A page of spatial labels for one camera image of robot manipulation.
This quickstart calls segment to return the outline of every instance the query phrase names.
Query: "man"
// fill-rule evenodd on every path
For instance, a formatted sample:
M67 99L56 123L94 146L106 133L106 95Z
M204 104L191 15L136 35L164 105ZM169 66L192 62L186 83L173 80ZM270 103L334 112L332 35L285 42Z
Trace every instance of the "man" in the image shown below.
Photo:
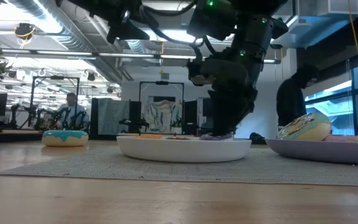
M277 91L279 129L306 114L302 89L313 85L317 80L318 73L319 70L314 65L303 65L291 78L280 85Z
M61 105L57 111L60 111L64 108L70 109L70 113L68 114L68 120L67 120L68 124L70 125L71 118L75 115L75 105L77 104L77 97L76 97L75 93L69 93L69 94L67 94L66 100L67 100L67 103ZM82 111L86 112L85 108L81 105L77 105L77 114ZM65 119L65 113L66 112L63 112L61 120L57 122L58 128L62 128L62 123ZM84 127L88 127L89 121L90 121L90 117L88 115L85 115ZM76 121L76 126L79 124L80 124L80 117L78 117L78 119Z

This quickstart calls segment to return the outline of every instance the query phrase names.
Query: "white plate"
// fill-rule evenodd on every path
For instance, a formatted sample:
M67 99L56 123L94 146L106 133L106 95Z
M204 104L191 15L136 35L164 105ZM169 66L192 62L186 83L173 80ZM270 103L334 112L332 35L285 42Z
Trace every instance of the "white plate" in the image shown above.
M269 147L282 156L320 162L358 165L358 143L266 140Z
M134 136L117 137L122 153L127 156L167 162L226 162L248 155L251 140L201 141L141 139Z

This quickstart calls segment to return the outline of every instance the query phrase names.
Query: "wooden table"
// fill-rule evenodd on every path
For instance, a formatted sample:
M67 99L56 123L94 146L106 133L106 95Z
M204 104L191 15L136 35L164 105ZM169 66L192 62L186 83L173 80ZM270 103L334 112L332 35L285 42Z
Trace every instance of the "wooden table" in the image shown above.
M0 144L0 170L86 150ZM0 223L358 224L358 187L0 177Z

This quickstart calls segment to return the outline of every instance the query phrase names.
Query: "gray rug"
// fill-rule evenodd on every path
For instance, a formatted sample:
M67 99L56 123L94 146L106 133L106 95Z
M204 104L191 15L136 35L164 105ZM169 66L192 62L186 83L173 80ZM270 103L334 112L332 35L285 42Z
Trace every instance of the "gray rug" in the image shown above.
M118 147L109 147L5 170L0 175L358 186L358 166L290 159L270 149L252 149L250 157L234 162L184 164L134 159L124 156Z

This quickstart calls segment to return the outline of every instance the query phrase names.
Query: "black hoodie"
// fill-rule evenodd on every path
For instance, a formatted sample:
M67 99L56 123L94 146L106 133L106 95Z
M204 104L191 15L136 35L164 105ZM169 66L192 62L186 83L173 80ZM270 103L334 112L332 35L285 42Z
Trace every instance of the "black hoodie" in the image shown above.
M318 69L304 65L289 79L285 80L277 91L278 125L286 126L293 120L306 114L305 98L302 89L316 78Z

